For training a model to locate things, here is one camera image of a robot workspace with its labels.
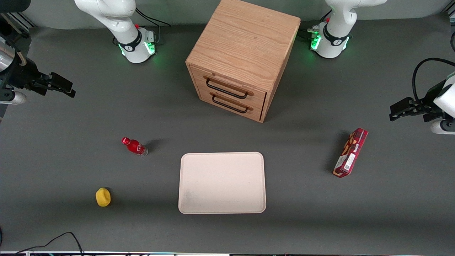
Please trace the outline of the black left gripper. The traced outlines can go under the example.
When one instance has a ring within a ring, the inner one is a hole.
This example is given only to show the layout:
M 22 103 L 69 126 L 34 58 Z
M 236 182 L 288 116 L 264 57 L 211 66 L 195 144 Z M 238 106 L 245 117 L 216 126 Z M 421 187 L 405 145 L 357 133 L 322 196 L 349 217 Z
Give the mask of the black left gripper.
M 421 99 L 427 113 L 424 117 L 425 122 L 429 122 L 436 118 L 447 120 L 448 114 L 445 110 L 448 109 L 448 84 L 446 80 L 442 80 L 438 84 L 431 87 L 426 95 Z M 406 116 L 418 116 L 425 114 L 421 105 L 418 104 L 413 98 L 406 97 L 390 107 L 389 120 L 396 121 L 399 118 Z

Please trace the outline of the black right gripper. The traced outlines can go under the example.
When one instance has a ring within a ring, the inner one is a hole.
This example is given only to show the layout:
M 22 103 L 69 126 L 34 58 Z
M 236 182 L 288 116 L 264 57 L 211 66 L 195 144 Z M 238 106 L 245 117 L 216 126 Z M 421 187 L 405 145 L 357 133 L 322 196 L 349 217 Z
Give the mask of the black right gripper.
M 50 73 L 50 85 L 47 75 L 38 71 L 36 64 L 25 58 L 26 65 L 21 65 L 21 60 L 15 57 L 9 64 L 4 65 L 4 89 L 27 89 L 43 96 L 47 91 L 57 91 L 68 97 L 75 97 L 73 83 L 57 73 Z

